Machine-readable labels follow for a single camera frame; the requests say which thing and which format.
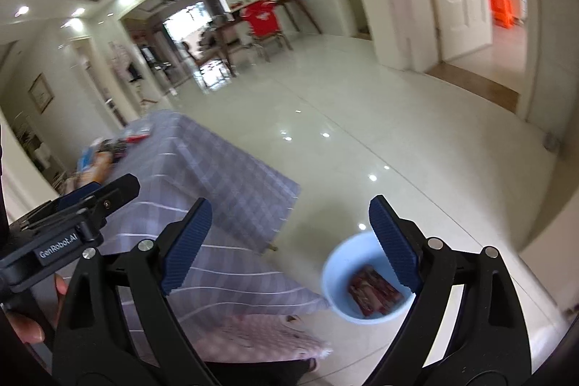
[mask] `picture frame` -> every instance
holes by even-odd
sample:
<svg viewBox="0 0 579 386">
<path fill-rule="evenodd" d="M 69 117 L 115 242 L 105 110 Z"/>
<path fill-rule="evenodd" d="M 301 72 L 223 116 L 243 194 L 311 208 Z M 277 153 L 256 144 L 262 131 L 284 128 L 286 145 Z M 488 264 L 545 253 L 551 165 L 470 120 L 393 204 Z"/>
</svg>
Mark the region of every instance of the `picture frame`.
<svg viewBox="0 0 579 386">
<path fill-rule="evenodd" d="M 48 104 L 54 99 L 50 86 L 46 82 L 44 73 L 40 73 L 33 84 L 28 89 L 28 95 L 33 100 L 38 112 L 42 114 L 48 107 Z"/>
</svg>

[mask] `metal bolt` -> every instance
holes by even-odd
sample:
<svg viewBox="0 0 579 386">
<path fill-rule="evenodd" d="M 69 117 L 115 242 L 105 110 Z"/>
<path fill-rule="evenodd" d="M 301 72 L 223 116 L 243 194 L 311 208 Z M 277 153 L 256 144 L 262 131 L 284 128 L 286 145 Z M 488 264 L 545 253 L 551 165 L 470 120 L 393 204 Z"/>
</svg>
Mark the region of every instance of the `metal bolt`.
<svg viewBox="0 0 579 386">
<path fill-rule="evenodd" d="M 496 259 L 499 257 L 499 251 L 494 247 L 487 247 L 485 249 L 485 254 L 487 254 L 491 259 Z"/>
<path fill-rule="evenodd" d="M 82 256 L 85 259 L 92 259 L 96 253 L 97 249 L 95 249 L 94 247 L 89 247 L 88 249 L 82 251 Z"/>
<path fill-rule="evenodd" d="M 141 250 L 141 252 L 147 252 L 148 250 L 151 250 L 154 245 L 155 243 L 152 240 L 143 239 L 141 242 L 139 242 L 137 247 L 139 250 Z"/>
<path fill-rule="evenodd" d="M 444 243 L 440 239 L 437 239 L 435 237 L 431 237 L 428 240 L 428 247 L 430 247 L 431 249 L 434 249 L 434 250 L 440 250 L 444 247 Z"/>
</svg>

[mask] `pink garment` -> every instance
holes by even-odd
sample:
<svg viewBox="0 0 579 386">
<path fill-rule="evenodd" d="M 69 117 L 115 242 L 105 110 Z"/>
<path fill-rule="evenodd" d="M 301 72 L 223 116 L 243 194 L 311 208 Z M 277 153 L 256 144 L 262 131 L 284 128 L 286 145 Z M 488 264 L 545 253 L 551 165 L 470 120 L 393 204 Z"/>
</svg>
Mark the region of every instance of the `pink garment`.
<svg viewBox="0 0 579 386">
<path fill-rule="evenodd" d="M 304 331 L 303 323 L 294 316 L 232 316 L 193 348 L 204 362 L 219 363 L 322 359 L 332 353 L 326 342 Z"/>
</svg>

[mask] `table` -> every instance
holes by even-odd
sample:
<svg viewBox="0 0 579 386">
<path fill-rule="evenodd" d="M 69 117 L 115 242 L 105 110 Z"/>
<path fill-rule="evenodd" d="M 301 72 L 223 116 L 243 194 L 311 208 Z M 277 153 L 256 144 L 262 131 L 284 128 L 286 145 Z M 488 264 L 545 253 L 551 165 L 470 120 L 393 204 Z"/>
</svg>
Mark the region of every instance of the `table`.
<svg viewBox="0 0 579 386">
<path fill-rule="evenodd" d="M 308 17 L 308 20 L 312 23 L 312 25 L 314 26 L 314 28 L 316 29 L 316 31 L 321 35 L 322 34 L 322 30 L 320 28 L 320 26 L 318 25 L 318 23 L 316 22 L 316 20 L 312 17 L 312 14 L 308 11 L 308 8 L 305 6 L 305 4 L 302 2 L 302 0 L 275 0 L 277 5 L 280 5 L 284 8 L 284 10 L 286 11 L 286 14 L 289 17 L 289 20 L 291 21 L 292 25 L 294 26 L 294 28 L 297 31 L 302 31 L 300 30 L 299 26 L 297 25 L 295 18 L 293 17 L 292 13 L 290 12 L 287 4 L 290 2 L 295 3 L 295 5 L 297 6 L 297 8 L 300 9 L 300 11 L 303 12 L 303 14 Z M 225 59 L 227 60 L 228 64 L 229 64 L 229 69 L 231 70 L 231 59 L 230 59 L 230 54 L 229 54 L 229 46 L 227 44 L 227 42 L 225 41 L 225 36 L 224 36 L 224 31 L 226 29 L 229 29 L 231 27 L 235 27 L 238 24 L 241 24 L 242 22 L 245 22 L 240 14 L 241 9 L 243 9 L 245 6 L 243 7 L 239 7 L 238 9 L 234 10 L 231 12 L 231 14 L 233 15 L 233 20 L 225 22 L 223 25 L 219 25 L 218 27 L 215 28 L 215 37 L 217 40 L 217 43 L 219 44 L 219 48 L 221 49 Z"/>
</svg>

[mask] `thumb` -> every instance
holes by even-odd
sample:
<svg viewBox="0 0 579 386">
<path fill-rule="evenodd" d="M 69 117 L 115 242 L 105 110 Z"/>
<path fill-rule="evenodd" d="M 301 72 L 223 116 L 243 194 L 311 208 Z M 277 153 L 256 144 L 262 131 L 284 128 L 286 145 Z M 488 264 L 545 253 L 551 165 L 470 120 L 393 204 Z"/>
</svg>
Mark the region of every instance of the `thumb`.
<svg viewBox="0 0 579 386">
<path fill-rule="evenodd" d="M 39 344 L 44 341 L 42 328 L 32 319 L 28 319 L 17 313 L 6 313 L 6 317 L 22 342 Z"/>
</svg>

